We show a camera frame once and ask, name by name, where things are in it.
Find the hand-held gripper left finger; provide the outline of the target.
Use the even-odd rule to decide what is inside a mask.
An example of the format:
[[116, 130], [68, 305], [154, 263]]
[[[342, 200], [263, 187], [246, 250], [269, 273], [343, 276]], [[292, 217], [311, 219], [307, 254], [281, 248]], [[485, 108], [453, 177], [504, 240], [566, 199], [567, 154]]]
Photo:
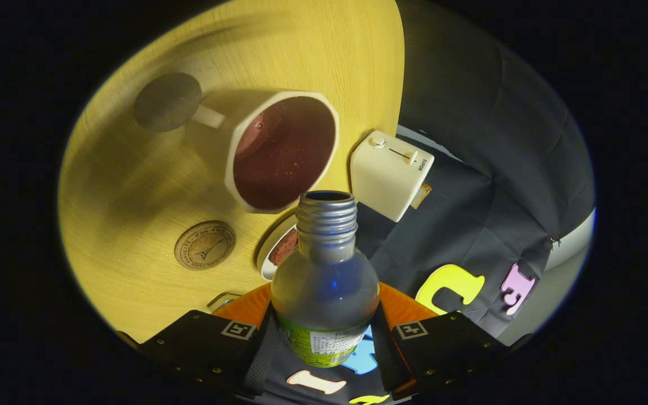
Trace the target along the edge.
[[214, 394], [254, 399], [263, 394], [280, 326], [269, 283], [213, 313], [190, 310], [144, 343], [119, 336], [154, 364]]

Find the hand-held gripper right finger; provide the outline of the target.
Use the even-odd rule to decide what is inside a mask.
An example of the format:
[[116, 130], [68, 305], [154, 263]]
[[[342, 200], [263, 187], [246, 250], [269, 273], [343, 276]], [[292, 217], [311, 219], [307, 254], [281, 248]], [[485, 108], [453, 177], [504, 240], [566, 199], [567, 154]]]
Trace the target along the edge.
[[394, 400], [435, 394], [501, 366], [532, 338], [502, 344], [462, 314], [437, 315], [385, 283], [379, 290], [371, 332], [383, 389]]

